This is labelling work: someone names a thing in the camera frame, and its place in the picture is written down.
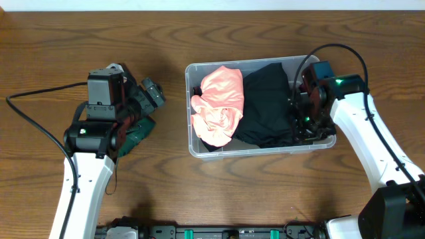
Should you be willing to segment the dark green taped garment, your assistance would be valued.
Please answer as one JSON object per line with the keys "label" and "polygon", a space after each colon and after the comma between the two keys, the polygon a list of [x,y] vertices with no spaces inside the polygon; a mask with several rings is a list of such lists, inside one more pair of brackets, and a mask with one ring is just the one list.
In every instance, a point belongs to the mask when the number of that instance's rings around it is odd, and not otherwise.
{"label": "dark green taped garment", "polygon": [[120,159],[129,154],[134,147],[138,146],[139,143],[151,133],[151,131],[155,127],[155,124],[156,122],[151,117],[147,116],[146,118],[139,120],[135,126],[129,128],[126,131],[126,141],[121,147],[121,149],[118,151],[118,158],[114,167],[114,190],[112,192],[108,192],[108,190],[105,189],[105,193],[107,195],[112,195],[116,191],[118,185],[117,171]]}

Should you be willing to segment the black garment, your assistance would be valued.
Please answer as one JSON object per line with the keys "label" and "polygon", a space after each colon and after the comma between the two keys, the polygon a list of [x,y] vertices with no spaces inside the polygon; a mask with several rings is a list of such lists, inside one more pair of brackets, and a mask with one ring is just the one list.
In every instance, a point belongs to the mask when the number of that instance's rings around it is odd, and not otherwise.
{"label": "black garment", "polygon": [[291,146],[290,87],[281,63],[243,76],[243,118],[232,136],[260,148]]}
{"label": "black garment", "polygon": [[137,81],[134,78],[134,76],[132,75],[132,73],[130,72],[129,68],[126,66],[126,64],[120,63],[120,66],[121,66],[122,71],[123,71],[123,76],[126,78],[126,82],[131,82],[133,85],[137,86]]}

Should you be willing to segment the pink satin garment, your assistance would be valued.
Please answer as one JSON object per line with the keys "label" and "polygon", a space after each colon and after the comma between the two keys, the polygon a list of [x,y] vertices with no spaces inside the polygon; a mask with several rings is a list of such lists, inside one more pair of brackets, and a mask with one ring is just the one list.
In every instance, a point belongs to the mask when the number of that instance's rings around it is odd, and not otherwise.
{"label": "pink satin garment", "polygon": [[191,123],[197,137],[206,144],[222,147],[243,118],[244,86],[239,69],[220,66],[201,82],[201,95],[191,97]]}

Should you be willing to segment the red navy plaid shirt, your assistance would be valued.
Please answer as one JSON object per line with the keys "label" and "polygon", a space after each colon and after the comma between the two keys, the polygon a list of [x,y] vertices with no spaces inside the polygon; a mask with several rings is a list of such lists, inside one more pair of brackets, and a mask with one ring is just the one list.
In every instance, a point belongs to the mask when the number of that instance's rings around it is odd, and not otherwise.
{"label": "red navy plaid shirt", "polygon": [[202,96],[203,92],[200,86],[194,87],[193,88],[193,93],[196,96]]}

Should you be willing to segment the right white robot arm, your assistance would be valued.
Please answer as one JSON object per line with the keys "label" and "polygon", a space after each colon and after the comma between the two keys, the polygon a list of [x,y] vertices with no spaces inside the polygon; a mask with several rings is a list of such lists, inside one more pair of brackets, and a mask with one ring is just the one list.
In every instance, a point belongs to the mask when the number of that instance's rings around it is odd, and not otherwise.
{"label": "right white robot arm", "polygon": [[372,197],[356,216],[325,221],[315,237],[423,238],[424,172],[400,148],[359,75],[303,74],[296,108],[307,125],[333,123],[354,149]]}

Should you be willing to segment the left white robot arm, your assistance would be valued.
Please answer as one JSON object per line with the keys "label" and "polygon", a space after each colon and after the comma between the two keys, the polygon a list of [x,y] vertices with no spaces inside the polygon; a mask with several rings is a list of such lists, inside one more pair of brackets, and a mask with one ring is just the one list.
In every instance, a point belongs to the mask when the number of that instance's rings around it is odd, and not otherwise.
{"label": "left white robot arm", "polygon": [[93,238],[102,199],[118,159],[145,139],[149,117],[165,103],[150,78],[88,80],[88,101],[64,132],[64,180],[50,238]]}

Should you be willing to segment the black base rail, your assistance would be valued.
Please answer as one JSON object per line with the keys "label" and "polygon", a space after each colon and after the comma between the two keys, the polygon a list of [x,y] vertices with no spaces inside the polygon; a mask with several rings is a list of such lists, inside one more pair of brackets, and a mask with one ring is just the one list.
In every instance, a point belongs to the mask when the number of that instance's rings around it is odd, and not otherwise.
{"label": "black base rail", "polygon": [[174,223],[143,224],[136,218],[116,218],[105,226],[98,226],[94,238],[123,239],[325,239],[322,225],[298,221],[283,226],[179,226]]}

